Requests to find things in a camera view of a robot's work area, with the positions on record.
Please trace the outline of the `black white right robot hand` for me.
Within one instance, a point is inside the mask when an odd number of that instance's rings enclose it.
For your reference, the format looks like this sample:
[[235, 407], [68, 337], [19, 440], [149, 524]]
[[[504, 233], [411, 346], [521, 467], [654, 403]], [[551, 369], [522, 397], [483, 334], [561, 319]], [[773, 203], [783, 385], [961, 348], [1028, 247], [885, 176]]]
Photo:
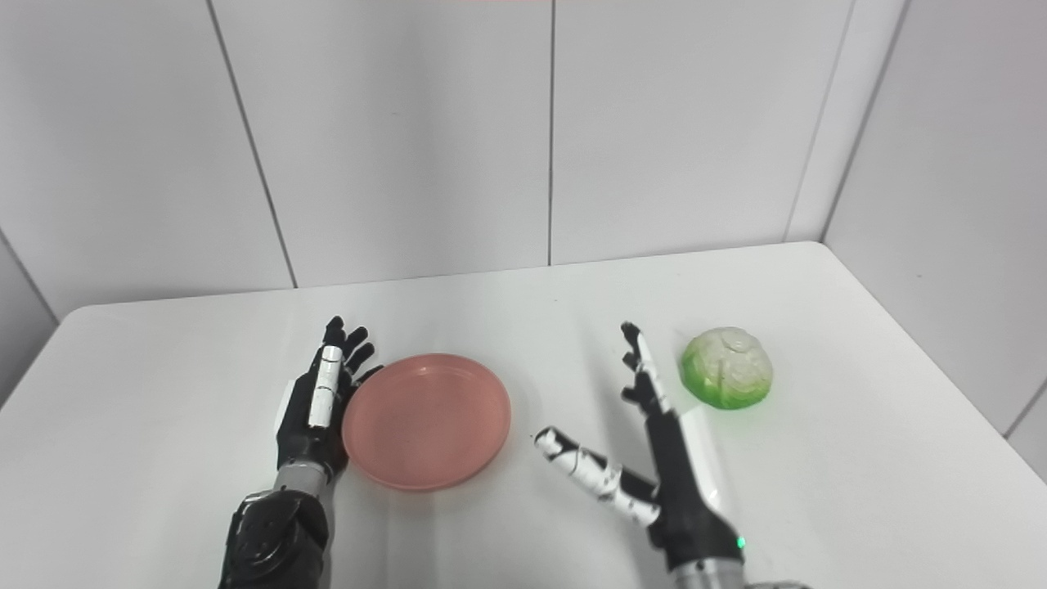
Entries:
[[625, 321], [621, 332], [631, 346], [623, 362], [633, 375], [622, 398], [643, 414], [658, 481], [612, 463], [554, 426], [535, 433], [533, 444], [547, 462], [599, 503], [646, 529], [678, 588], [743, 588], [743, 539], [703, 495], [683, 425], [642, 330]]

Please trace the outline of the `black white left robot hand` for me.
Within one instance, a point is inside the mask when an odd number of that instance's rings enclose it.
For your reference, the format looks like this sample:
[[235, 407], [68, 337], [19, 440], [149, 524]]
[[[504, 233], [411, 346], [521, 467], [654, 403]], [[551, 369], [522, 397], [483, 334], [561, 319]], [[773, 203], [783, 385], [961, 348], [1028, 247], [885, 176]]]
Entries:
[[[338, 379], [333, 392], [329, 424], [313, 426], [309, 424], [309, 413], [317, 376], [325, 362], [326, 347], [339, 349], [343, 357], [337, 362]], [[377, 365], [367, 372], [362, 372], [362, 366], [374, 357], [375, 352], [374, 344], [369, 341], [367, 329], [359, 326], [348, 330], [340, 316], [332, 317], [326, 324], [321, 347], [314, 353], [309, 369], [293, 381], [290, 398], [281, 418], [276, 432], [279, 467], [292, 461], [311, 461], [322, 467], [329, 481], [343, 472], [348, 465], [343, 440], [348, 403], [367, 378], [383, 368]]]

